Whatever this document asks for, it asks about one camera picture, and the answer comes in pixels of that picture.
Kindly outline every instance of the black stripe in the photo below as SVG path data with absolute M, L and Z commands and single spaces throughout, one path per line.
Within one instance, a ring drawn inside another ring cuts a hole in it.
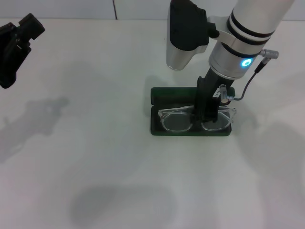
M 265 41 L 261 41 L 261 42 L 257 42 L 257 41 L 252 41 L 248 38 L 245 38 L 244 36 L 240 35 L 239 33 L 237 33 L 231 26 L 230 24 L 230 18 L 228 19 L 227 21 L 227 27 L 229 29 L 229 31 L 231 32 L 231 34 L 236 37 L 237 39 L 241 40 L 242 42 L 245 42 L 247 44 L 250 44 L 250 45 L 262 45 L 262 44 L 266 44 L 269 39 L 265 40 Z
M 231 13 L 231 18 L 232 18 L 234 25 L 236 25 L 237 28 L 239 28 L 241 31 L 243 31 L 251 36 L 254 36 L 254 37 L 260 37 L 260 38 L 270 37 L 275 32 L 275 31 L 273 31 L 272 33 L 258 33 L 258 32 L 251 31 L 237 21 L 237 19 L 235 18 L 234 14 L 233 14 L 233 11 Z
M 250 58 L 254 58 L 254 57 L 258 56 L 261 53 L 261 52 L 259 52 L 257 54 L 252 54 L 252 55 L 243 54 L 243 53 L 235 51 L 234 49 L 230 48 L 228 45 L 226 45 L 224 43 L 222 43 L 222 45 L 229 53 L 233 54 L 234 56 L 238 56 L 240 58 L 250 59 Z

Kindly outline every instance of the clear eyeglass frame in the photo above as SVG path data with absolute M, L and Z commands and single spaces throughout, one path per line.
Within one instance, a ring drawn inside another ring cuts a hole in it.
M 163 128 L 172 133 L 189 131 L 192 126 L 194 106 L 184 106 L 172 109 L 159 110 L 158 115 L 161 119 Z M 220 106 L 218 110 L 218 120 L 216 122 L 201 123 L 201 127 L 206 131 L 220 131 L 226 129 L 232 122 L 237 113 L 236 108 Z

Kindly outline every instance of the white table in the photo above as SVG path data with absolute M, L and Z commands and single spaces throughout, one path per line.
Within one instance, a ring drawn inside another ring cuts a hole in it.
M 1 229 L 305 228 L 305 22 L 266 45 L 229 137 L 149 131 L 150 89 L 195 86 L 214 42 L 175 72 L 165 21 L 41 22 L 0 90 Z

